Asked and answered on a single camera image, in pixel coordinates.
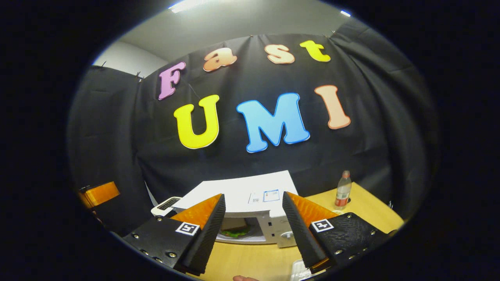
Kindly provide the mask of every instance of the pink letter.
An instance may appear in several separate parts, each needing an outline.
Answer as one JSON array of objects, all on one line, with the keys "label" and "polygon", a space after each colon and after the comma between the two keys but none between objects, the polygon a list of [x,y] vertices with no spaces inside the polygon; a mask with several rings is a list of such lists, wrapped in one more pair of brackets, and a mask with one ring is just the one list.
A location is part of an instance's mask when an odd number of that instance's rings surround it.
[{"label": "pink letter", "polygon": [[328,115],[330,115],[330,121],[328,121],[330,129],[336,130],[351,124],[351,118],[344,113],[337,96],[337,87],[334,85],[319,86],[314,89],[314,92],[323,98]]},{"label": "pink letter", "polygon": [[160,73],[159,77],[161,78],[161,90],[158,100],[161,101],[164,98],[172,95],[176,91],[176,88],[172,87],[172,83],[179,83],[179,79],[181,78],[179,70],[183,70],[184,68],[186,68],[186,63],[184,61],[181,61],[178,64]]}]

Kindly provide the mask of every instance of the plastic water bottle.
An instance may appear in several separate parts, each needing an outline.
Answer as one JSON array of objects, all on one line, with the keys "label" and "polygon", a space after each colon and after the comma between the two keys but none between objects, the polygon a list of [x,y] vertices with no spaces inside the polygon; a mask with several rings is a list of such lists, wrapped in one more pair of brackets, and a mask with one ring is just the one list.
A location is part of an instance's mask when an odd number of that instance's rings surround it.
[{"label": "plastic water bottle", "polygon": [[351,173],[345,170],[337,185],[337,196],[335,198],[336,210],[343,210],[346,207],[349,194],[351,193],[351,183]]}]

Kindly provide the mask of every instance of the yellow letter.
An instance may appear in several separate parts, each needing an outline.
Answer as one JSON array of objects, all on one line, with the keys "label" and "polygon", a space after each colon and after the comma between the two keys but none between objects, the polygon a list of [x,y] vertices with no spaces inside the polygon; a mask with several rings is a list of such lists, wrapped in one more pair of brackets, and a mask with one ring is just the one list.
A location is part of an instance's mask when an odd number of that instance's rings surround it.
[{"label": "yellow letter", "polygon": [[217,118],[216,102],[219,96],[209,95],[199,101],[199,106],[205,109],[206,130],[202,134],[193,132],[191,122],[191,112],[195,107],[192,104],[186,104],[177,108],[173,116],[177,118],[177,130],[179,132],[180,143],[188,149],[200,149],[209,146],[219,135],[219,120]]},{"label": "yellow letter", "polygon": [[283,45],[267,45],[264,51],[269,55],[267,58],[275,64],[291,64],[295,62],[295,57],[286,46]]},{"label": "yellow letter", "polygon": [[337,87],[334,85],[319,86],[314,89],[314,92],[323,98],[328,115],[330,115],[330,121],[328,121],[330,129],[336,130],[351,124],[351,118],[344,113],[337,96]]},{"label": "yellow letter", "polygon": [[320,49],[323,50],[324,47],[321,44],[314,43],[313,40],[307,40],[305,42],[300,43],[301,47],[304,47],[308,52],[311,58],[317,60],[318,62],[329,62],[330,56],[327,54],[322,54]]},{"label": "yellow letter", "polygon": [[216,49],[205,56],[206,62],[203,65],[203,69],[206,72],[211,72],[220,67],[234,64],[237,58],[237,56],[233,55],[233,51],[230,48]]}]

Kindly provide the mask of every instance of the foam letter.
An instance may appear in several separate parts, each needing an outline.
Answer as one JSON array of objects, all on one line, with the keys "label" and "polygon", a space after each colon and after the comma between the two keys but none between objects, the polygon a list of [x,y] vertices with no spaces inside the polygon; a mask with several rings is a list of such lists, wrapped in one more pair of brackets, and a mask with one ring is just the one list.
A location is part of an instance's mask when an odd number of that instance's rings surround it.
[{"label": "foam letter", "polygon": [[180,143],[188,149],[200,149],[209,146],[219,135],[219,120],[217,118],[216,102],[219,96],[209,95],[199,101],[199,106],[205,109],[206,130],[202,134],[193,132],[191,122],[191,112],[195,107],[192,104],[186,104],[177,108],[173,116],[177,118],[177,130],[179,132]]},{"label": "foam letter", "polygon": [[323,50],[324,47],[321,44],[314,43],[313,40],[307,40],[300,43],[301,47],[304,47],[308,52],[311,58],[317,60],[318,62],[329,62],[330,56],[327,54],[322,54],[320,49]]},{"label": "foam letter", "polygon": [[283,45],[267,45],[264,51],[269,55],[267,58],[275,64],[291,64],[295,62],[295,57],[286,46]]},{"label": "foam letter", "polygon": [[186,68],[186,63],[181,61],[160,73],[159,77],[161,78],[161,89],[158,100],[161,101],[176,91],[176,88],[172,87],[172,83],[179,83],[179,79],[181,78],[179,70],[183,70],[184,68]]},{"label": "foam letter", "polygon": [[323,98],[324,105],[330,115],[328,127],[332,130],[340,129],[351,124],[351,118],[344,113],[341,102],[337,96],[337,87],[334,85],[319,86],[314,92]]},{"label": "foam letter", "polygon": [[304,128],[299,100],[301,97],[294,92],[281,94],[276,102],[274,115],[257,100],[248,100],[236,106],[236,111],[243,114],[248,130],[250,143],[246,146],[249,153],[260,152],[268,148],[268,143],[262,140],[260,131],[264,133],[276,147],[280,144],[283,126],[286,135],[283,140],[291,145],[307,141],[311,136]]},{"label": "foam letter", "polygon": [[203,65],[203,70],[211,72],[220,67],[234,64],[236,59],[238,59],[238,57],[233,55],[233,51],[231,51],[230,48],[216,49],[205,56],[206,62],[205,65]]}]

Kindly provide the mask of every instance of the black cloth backdrop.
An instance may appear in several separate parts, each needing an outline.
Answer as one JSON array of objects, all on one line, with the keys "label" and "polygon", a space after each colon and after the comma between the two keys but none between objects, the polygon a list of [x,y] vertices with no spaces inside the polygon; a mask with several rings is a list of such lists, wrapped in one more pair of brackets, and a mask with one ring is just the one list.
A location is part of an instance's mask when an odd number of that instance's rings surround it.
[{"label": "black cloth backdrop", "polygon": [[[322,52],[331,61],[314,60],[299,46],[307,40],[323,45]],[[295,62],[272,63],[264,51],[269,44],[287,46]],[[232,50],[237,61],[204,71],[204,57],[224,47]],[[179,62],[187,66],[180,71],[175,93],[158,100],[159,74]],[[151,203],[142,180],[161,202],[185,195],[202,181],[289,170],[298,194],[309,196],[335,188],[342,171],[350,170],[353,181],[384,203],[392,201],[403,219],[416,211],[428,191],[440,140],[437,114],[425,82],[395,46],[353,18],[331,37],[254,35],[207,46],[172,61],[142,82],[133,75],[103,69],[89,71],[73,106],[99,108],[103,115],[96,119],[84,112],[92,117],[84,118],[80,111],[79,123],[70,120],[74,123],[70,128],[79,133],[70,134],[69,148],[79,186],[117,182],[121,195],[113,199],[116,206],[103,213],[110,214],[114,208],[115,216],[107,216],[113,221],[112,230],[122,230],[121,234],[150,216]],[[98,78],[103,73],[106,78]],[[97,80],[113,97],[103,100],[104,94],[90,90],[98,88]],[[328,128],[327,109],[314,92],[323,85],[338,88],[340,103],[351,118],[349,126]],[[284,93],[299,94],[300,113],[310,139],[273,146],[262,135],[268,148],[248,153],[246,122],[236,106],[257,100],[273,114],[278,96]],[[193,104],[193,131],[201,134],[206,122],[198,102],[210,95],[220,96],[216,104],[219,135],[208,147],[188,149],[179,141],[173,113]],[[89,126],[107,129],[84,133]],[[118,203],[127,211],[118,211]]]}]

